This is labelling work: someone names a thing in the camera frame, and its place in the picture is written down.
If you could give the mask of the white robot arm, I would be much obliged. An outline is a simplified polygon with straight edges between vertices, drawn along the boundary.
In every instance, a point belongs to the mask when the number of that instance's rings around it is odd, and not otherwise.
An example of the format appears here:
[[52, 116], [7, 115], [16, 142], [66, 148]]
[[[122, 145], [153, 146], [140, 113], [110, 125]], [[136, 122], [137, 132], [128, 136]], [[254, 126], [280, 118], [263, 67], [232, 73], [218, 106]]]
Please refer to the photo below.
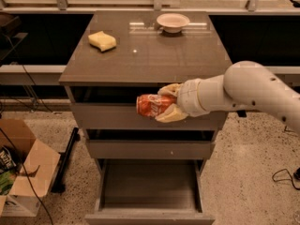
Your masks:
[[300, 94], [255, 62], [235, 63], [224, 74], [209, 79], [172, 83], [158, 93], [176, 97], [176, 102], [156, 117], [161, 123], [215, 111], [256, 110], [274, 116], [300, 134]]

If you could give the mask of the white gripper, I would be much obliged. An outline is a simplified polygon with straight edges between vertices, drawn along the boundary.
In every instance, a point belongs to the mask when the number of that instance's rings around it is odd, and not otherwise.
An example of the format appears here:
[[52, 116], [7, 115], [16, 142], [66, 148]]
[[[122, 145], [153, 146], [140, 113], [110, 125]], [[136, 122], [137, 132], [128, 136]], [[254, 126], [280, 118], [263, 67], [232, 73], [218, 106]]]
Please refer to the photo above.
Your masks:
[[184, 120], [188, 116], [198, 117], [209, 114], [201, 104], [201, 86], [203, 79], [171, 83], [158, 90], [161, 96], [177, 97], [177, 104], [170, 105], [165, 112], [155, 117], [160, 123], [171, 123]]

